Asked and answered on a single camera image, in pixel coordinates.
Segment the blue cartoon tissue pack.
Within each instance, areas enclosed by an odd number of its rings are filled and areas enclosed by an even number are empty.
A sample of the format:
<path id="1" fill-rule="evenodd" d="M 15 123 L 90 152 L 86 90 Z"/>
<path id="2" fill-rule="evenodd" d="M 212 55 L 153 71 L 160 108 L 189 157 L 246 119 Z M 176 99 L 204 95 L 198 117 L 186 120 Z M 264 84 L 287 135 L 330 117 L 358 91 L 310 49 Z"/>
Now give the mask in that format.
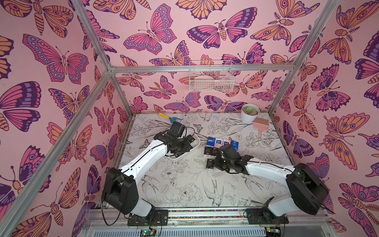
<path id="1" fill-rule="evenodd" d="M 239 143 L 237 141 L 232 140 L 231 141 L 231 145 L 234 147 L 234 149 L 236 151 L 238 151 L 238 149 L 239 149 Z"/>

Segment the blue pocket tissue pack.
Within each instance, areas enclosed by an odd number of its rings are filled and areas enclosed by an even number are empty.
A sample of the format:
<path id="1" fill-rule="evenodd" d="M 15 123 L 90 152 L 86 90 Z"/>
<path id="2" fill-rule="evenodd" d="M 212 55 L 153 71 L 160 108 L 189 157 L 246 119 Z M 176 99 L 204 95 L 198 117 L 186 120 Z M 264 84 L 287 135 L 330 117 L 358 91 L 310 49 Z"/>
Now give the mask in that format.
<path id="1" fill-rule="evenodd" d="M 207 146 L 207 147 L 214 147 L 214 146 L 215 146 L 215 141 L 216 141 L 215 138 L 213 138 L 213 137 L 208 137 L 208 140 L 207 140 L 206 146 Z"/>

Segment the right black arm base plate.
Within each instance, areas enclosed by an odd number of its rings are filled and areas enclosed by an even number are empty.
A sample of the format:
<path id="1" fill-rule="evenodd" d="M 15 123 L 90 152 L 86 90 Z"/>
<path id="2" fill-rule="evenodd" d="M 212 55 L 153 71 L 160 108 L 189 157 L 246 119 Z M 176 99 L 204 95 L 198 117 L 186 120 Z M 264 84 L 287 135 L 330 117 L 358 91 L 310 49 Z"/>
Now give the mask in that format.
<path id="1" fill-rule="evenodd" d="M 244 212 L 250 225 L 276 225 L 288 224 L 289 220 L 285 215 L 275 216 L 267 208 L 248 208 Z"/>

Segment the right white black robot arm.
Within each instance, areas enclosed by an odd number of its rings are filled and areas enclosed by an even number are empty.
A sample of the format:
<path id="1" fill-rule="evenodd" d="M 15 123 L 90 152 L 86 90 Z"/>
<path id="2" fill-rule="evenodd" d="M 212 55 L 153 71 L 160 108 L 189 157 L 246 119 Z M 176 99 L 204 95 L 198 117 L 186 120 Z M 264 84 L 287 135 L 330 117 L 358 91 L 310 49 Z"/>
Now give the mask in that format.
<path id="1" fill-rule="evenodd" d="M 324 206 L 329 189 L 306 164 L 284 166 L 262 161 L 250 155 L 241 156 L 235 148 L 224 145 L 215 158 L 217 169 L 229 174 L 245 174 L 275 181 L 288 188 L 289 193 L 270 198 L 262 208 L 275 217 L 302 211 L 316 215 Z"/>

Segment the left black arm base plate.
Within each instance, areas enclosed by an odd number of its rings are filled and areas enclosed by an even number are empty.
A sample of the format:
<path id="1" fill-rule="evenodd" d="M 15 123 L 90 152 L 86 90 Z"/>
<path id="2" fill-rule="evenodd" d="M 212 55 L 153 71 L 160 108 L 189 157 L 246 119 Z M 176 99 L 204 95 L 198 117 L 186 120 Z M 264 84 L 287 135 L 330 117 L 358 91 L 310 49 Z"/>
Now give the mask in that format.
<path id="1" fill-rule="evenodd" d="M 168 224 L 168 209 L 154 210 L 152 214 L 146 217 L 140 217 L 135 214 L 129 214 L 128 226 L 167 226 Z"/>

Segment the pink white tissue pack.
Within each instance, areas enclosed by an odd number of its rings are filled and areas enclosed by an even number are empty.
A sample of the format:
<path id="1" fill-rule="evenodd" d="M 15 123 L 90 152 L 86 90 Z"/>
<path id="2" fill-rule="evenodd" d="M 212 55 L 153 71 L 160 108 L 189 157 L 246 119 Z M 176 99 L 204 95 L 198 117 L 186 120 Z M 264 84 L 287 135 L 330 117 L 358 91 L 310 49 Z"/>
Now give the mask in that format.
<path id="1" fill-rule="evenodd" d="M 222 139 L 222 138 L 215 138 L 214 147 L 215 148 L 220 148 L 220 147 L 223 146 L 223 143 L 224 143 L 224 139 Z"/>

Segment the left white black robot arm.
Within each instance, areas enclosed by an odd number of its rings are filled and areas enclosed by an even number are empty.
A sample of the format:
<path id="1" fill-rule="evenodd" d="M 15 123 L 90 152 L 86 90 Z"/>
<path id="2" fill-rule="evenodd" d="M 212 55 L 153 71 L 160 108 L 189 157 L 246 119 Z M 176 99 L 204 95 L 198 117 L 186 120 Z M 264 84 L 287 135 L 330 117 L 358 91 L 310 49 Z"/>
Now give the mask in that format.
<path id="1" fill-rule="evenodd" d="M 174 122 L 165 131 L 157 133 L 152 142 L 135 159 L 122 166 L 108 171 L 101 203 L 106 202 L 122 214 L 133 214 L 139 217 L 150 217 L 155 207 L 139 197 L 138 184 L 147 171 L 161 158 L 174 161 L 187 157 L 200 145 L 195 132 L 187 133 L 188 127 Z"/>

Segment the light pink tissue pack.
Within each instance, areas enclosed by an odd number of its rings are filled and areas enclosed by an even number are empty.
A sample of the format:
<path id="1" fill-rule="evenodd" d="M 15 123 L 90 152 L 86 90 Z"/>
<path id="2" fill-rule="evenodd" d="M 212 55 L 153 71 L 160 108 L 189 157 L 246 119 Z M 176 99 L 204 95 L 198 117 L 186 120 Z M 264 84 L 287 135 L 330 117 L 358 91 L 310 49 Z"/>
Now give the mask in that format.
<path id="1" fill-rule="evenodd" d="M 223 140 L 223 145 L 228 145 L 230 143 L 231 143 L 231 140 L 229 140 L 229 139 L 224 139 Z"/>

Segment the white plastic storage box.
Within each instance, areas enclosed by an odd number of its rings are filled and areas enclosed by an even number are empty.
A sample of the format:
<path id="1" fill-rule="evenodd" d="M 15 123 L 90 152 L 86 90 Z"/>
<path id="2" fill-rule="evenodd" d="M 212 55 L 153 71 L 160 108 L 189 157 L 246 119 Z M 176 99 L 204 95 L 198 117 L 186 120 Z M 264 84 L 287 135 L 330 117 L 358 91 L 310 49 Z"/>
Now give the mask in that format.
<path id="1" fill-rule="evenodd" d="M 173 161 L 178 161 L 188 157 L 189 153 L 195 151 L 199 145 L 199 137 L 195 133 L 190 134 L 186 137 L 169 142 L 165 156 Z"/>

